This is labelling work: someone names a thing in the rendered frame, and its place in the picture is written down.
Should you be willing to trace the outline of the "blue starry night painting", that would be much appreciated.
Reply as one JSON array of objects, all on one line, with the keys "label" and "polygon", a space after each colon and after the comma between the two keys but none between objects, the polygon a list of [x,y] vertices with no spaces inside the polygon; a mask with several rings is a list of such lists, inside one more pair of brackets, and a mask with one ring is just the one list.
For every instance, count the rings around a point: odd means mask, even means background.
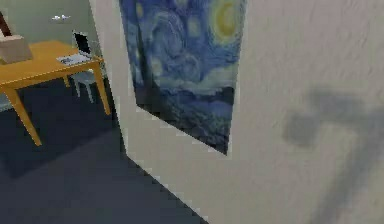
[{"label": "blue starry night painting", "polygon": [[118,0],[136,104],[227,154],[247,0]]}]

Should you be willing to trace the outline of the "pale grey chair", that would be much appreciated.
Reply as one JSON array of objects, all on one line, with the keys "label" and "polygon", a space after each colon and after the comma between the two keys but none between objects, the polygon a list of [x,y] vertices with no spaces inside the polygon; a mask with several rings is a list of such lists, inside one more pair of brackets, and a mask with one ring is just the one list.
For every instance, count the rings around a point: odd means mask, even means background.
[{"label": "pale grey chair", "polygon": [[[91,41],[90,47],[95,56],[101,57],[102,50],[98,41]],[[91,85],[95,83],[94,72],[92,69],[87,71],[79,72],[71,76],[73,83],[75,85],[77,96],[80,97],[80,85],[83,84],[86,88],[88,98],[91,103],[94,102],[93,94],[91,91]]]}]

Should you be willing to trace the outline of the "grey open laptop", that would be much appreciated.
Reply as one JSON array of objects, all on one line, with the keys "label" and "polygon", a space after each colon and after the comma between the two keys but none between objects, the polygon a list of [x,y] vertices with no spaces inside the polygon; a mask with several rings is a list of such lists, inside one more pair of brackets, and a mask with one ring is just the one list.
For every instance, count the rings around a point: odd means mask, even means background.
[{"label": "grey open laptop", "polygon": [[71,66],[92,59],[88,35],[84,32],[72,31],[73,40],[75,41],[78,52],[76,54],[58,57],[57,61],[64,65]]}]

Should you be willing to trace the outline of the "orange wooden table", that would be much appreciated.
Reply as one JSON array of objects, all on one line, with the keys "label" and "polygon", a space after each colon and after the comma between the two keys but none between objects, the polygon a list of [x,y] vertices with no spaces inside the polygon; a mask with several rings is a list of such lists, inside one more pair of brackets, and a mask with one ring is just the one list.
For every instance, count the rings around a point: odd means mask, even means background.
[{"label": "orange wooden table", "polygon": [[100,63],[104,61],[103,58],[92,56],[89,61],[64,65],[58,60],[58,57],[78,52],[69,44],[51,40],[30,44],[29,48],[33,56],[31,60],[0,65],[0,93],[7,96],[36,146],[41,146],[42,142],[18,95],[18,89],[58,78],[68,80],[68,76],[71,74],[92,69],[105,114],[111,114],[100,66]]}]

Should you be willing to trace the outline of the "beige cardboard box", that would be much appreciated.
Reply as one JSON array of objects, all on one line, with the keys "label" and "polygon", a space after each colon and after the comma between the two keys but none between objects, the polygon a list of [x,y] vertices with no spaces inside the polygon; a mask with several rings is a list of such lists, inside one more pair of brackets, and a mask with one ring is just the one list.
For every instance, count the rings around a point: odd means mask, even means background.
[{"label": "beige cardboard box", "polygon": [[0,38],[0,58],[10,64],[31,60],[33,56],[26,39],[13,35]]}]

